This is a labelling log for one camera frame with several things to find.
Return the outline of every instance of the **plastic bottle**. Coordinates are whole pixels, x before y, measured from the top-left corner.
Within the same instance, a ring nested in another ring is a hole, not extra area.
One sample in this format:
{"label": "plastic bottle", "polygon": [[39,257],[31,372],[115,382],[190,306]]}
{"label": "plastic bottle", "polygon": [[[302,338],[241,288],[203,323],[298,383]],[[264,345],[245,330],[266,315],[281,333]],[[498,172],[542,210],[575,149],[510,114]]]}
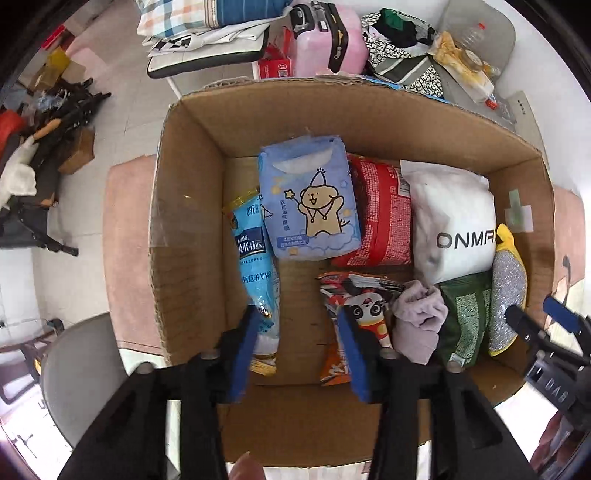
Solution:
{"label": "plastic bottle", "polygon": [[486,25],[484,23],[479,23],[474,27],[467,27],[460,34],[460,38],[457,40],[456,44],[466,50],[475,51],[482,43],[484,43],[485,30]]}

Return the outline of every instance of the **crumpled sock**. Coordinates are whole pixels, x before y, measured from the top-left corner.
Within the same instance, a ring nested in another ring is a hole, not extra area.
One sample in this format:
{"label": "crumpled sock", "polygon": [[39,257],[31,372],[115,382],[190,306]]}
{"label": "crumpled sock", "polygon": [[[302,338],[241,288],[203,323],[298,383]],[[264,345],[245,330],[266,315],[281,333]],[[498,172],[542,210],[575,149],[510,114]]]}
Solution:
{"label": "crumpled sock", "polygon": [[427,288],[420,281],[413,280],[405,285],[391,307],[396,317],[393,347],[411,362],[427,365],[447,317],[441,292],[437,287]]}

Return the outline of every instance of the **white package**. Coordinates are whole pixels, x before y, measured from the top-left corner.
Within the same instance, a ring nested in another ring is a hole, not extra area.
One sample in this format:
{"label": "white package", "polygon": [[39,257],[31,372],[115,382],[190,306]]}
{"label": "white package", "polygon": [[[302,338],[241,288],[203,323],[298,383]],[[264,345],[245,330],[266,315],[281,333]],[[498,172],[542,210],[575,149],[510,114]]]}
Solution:
{"label": "white package", "polygon": [[496,216],[488,179],[461,168],[400,161],[410,184],[413,257],[429,284],[489,270]]}

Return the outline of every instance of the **cartoon panda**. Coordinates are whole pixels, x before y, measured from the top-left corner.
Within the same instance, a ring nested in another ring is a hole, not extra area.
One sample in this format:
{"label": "cartoon panda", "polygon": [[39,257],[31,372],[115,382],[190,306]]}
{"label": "cartoon panda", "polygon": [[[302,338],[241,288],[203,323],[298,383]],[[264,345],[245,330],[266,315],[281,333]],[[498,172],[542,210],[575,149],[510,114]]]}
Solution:
{"label": "cartoon panda", "polygon": [[361,328],[371,330],[382,347],[392,348],[384,320],[384,301],[379,293],[366,291],[346,299],[345,305],[352,307],[351,311]]}

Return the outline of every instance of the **blue milk powder bag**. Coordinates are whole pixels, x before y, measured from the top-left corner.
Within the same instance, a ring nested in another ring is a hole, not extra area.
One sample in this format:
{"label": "blue milk powder bag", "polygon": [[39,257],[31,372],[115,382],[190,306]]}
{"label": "blue milk powder bag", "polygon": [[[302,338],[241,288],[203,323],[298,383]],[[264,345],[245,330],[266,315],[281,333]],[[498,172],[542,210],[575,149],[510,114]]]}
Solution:
{"label": "blue milk powder bag", "polygon": [[298,137],[259,154],[261,208],[278,258],[322,260],[361,245],[345,145]]}
{"label": "blue milk powder bag", "polygon": [[273,375],[279,346],[279,275],[261,215],[257,190],[238,197],[223,209],[231,221],[240,256],[240,275],[251,302],[262,313],[251,371]]}

